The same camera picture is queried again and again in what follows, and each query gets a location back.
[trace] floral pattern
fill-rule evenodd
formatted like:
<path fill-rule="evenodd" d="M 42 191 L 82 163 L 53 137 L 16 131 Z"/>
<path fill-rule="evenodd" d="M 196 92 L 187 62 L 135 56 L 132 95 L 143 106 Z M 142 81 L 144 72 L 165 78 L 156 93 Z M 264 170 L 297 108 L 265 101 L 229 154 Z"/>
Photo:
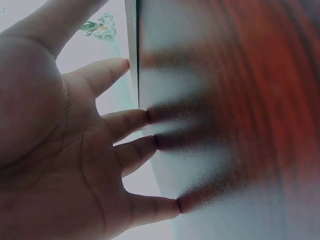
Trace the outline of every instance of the floral pattern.
<path fill-rule="evenodd" d="M 86 36 L 93 36 L 100 40 L 113 41 L 117 35 L 114 16 L 105 13 L 97 22 L 87 21 L 80 30 L 86 32 Z"/>

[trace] finger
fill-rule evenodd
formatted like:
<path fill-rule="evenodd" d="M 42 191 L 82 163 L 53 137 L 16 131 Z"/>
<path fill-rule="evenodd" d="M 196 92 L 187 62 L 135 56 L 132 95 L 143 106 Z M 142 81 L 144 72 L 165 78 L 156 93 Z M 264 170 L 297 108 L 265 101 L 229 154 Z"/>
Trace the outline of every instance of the finger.
<path fill-rule="evenodd" d="M 110 129 L 113 143 L 148 125 L 148 115 L 144 110 L 127 110 L 102 116 Z"/>
<path fill-rule="evenodd" d="M 153 136 L 146 136 L 135 141 L 114 147 L 115 154 L 122 170 L 122 177 L 133 173 L 157 151 Z"/>
<path fill-rule="evenodd" d="M 3 35 L 33 40 L 58 56 L 68 40 L 108 0 L 48 0 Z"/>
<path fill-rule="evenodd" d="M 76 75 L 84 80 L 97 98 L 110 88 L 129 69 L 129 62 L 124 58 L 111 58 L 96 61 L 67 75 Z"/>
<path fill-rule="evenodd" d="M 180 214 L 177 200 L 128 193 L 131 213 L 130 228 L 174 219 Z"/>

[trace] skin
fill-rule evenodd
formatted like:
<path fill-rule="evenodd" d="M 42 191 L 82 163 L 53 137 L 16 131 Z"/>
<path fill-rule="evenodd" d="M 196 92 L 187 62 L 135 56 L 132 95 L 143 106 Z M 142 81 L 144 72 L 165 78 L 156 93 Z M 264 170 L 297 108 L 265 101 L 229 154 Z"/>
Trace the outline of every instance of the skin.
<path fill-rule="evenodd" d="M 0 34 L 0 239 L 105 240 L 175 218 L 175 199 L 140 196 L 122 178 L 157 151 L 153 136 L 114 146 L 147 113 L 100 116 L 95 99 L 126 59 L 60 74 L 56 58 L 106 0 L 49 0 Z"/>

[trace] palm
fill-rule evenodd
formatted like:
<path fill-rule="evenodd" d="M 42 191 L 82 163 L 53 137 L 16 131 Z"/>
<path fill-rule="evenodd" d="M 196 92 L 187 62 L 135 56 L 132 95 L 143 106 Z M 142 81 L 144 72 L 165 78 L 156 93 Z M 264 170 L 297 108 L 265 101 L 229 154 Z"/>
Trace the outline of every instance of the palm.
<path fill-rule="evenodd" d="M 92 4 L 82 2 L 82 11 Z M 113 144 L 148 124 L 147 114 L 99 116 L 95 106 L 128 62 L 111 59 L 60 75 L 55 58 L 61 46 L 42 44 L 37 31 L 37 39 L 17 31 L 36 20 L 0 35 L 1 239 L 105 239 L 175 217 L 175 200 L 134 195 L 122 185 L 156 146 L 153 137 Z"/>

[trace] green leaf pattern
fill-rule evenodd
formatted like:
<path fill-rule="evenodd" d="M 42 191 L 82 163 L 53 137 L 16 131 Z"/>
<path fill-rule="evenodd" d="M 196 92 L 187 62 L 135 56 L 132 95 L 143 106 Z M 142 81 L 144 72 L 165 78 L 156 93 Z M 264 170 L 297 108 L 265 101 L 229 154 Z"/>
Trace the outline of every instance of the green leaf pattern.
<path fill-rule="evenodd" d="M 97 22 L 87 21 L 81 28 L 86 32 L 86 36 L 93 36 L 100 40 L 113 41 L 117 35 L 114 16 L 105 13 Z"/>

